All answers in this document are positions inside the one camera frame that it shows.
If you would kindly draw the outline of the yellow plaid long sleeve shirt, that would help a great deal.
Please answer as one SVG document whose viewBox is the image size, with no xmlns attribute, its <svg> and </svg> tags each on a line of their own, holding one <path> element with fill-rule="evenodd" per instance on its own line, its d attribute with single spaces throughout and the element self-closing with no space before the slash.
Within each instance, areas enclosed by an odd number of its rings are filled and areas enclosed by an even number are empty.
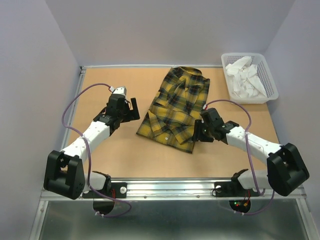
<svg viewBox="0 0 320 240">
<path fill-rule="evenodd" d="M 172 67 L 136 134 L 191 154 L 195 121 L 205 105 L 210 79 L 193 67 Z"/>
</svg>

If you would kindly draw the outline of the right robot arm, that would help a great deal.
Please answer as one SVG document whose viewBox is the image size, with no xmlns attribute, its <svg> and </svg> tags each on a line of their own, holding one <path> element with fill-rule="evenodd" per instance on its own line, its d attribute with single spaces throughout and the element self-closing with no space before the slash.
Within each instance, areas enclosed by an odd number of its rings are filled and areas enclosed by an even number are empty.
<svg viewBox="0 0 320 240">
<path fill-rule="evenodd" d="M 221 141 L 266 165 L 265 170 L 243 169 L 234 173 L 230 181 L 221 184 L 216 196 L 242 195 L 247 190 L 261 188 L 286 197 L 309 179 L 310 173 L 294 144 L 273 143 L 246 131 L 234 121 L 224 122 L 215 108 L 204 110 L 200 115 L 201 119 L 194 123 L 194 142 Z"/>
</svg>

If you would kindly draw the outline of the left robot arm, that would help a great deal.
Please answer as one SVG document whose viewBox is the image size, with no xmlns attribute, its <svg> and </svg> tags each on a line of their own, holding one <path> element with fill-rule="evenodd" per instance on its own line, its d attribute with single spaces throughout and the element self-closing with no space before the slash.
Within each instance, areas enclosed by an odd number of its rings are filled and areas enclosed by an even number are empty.
<svg viewBox="0 0 320 240">
<path fill-rule="evenodd" d="M 88 176 L 84 173 L 84 163 L 88 159 L 87 147 L 93 152 L 121 123 L 139 119 L 136 98 L 127 100 L 123 94 L 111 94 L 106 107 L 80 137 L 61 151 L 50 152 L 44 175 L 44 189 L 72 200 L 89 191 Z"/>
</svg>

